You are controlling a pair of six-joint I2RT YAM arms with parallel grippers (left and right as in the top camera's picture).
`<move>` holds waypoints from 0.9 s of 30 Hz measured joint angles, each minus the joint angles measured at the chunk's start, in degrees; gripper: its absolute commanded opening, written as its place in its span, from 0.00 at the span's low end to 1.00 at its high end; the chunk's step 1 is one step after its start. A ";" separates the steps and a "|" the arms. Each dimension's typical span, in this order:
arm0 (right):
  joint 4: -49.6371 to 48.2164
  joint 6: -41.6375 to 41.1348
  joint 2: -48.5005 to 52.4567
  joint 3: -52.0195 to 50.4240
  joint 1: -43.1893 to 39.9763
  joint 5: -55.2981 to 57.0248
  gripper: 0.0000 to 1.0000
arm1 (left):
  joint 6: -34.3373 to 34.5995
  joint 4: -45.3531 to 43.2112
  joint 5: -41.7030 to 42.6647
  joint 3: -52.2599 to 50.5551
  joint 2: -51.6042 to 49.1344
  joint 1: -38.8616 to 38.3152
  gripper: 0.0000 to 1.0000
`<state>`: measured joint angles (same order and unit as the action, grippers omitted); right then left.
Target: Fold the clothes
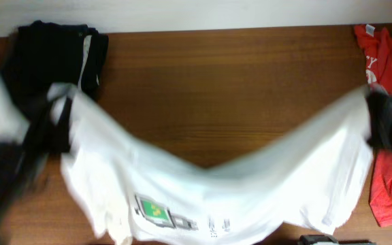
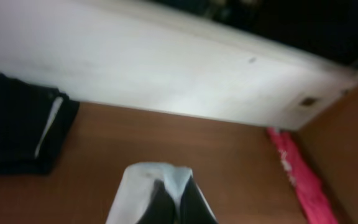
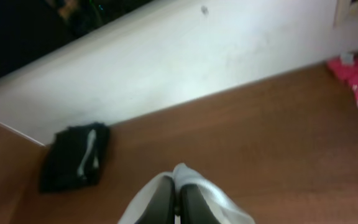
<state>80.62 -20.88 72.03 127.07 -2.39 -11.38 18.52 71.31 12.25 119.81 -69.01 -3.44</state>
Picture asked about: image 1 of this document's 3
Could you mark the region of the white t-shirt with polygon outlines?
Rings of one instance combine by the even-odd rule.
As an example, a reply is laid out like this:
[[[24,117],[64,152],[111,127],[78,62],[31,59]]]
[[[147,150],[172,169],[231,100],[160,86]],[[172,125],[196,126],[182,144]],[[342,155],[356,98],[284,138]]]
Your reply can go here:
[[[50,118],[69,129],[61,174],[97,237],[254,244],[283,223],[332,234],[350,218],[373,159],[366,93],[210,169],[132,136],[73,86],[51,88]]]

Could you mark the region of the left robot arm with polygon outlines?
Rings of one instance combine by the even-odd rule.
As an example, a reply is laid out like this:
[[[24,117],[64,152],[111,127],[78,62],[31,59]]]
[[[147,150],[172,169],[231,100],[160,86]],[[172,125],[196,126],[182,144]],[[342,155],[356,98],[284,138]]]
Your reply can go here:
[[[64,99],[56,118],[55,100],[28,120],[12,103],[0,76],[0,224],[10,206],[32,184],[50,153],[69,152],[72,101]]]

